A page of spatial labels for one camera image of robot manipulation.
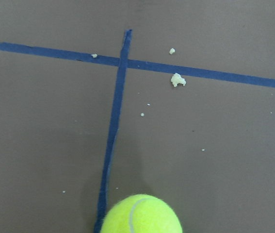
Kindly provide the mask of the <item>yellow tennis ball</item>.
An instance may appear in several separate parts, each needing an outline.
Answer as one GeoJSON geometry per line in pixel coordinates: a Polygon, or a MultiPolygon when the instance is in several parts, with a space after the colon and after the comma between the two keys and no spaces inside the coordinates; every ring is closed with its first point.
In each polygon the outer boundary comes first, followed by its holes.
{"type": "Polygon", "coordinates": [[[163,200],[146,194],[129,196],[105,216],[101,233],[181,233],[179,218],[163,200]]]}

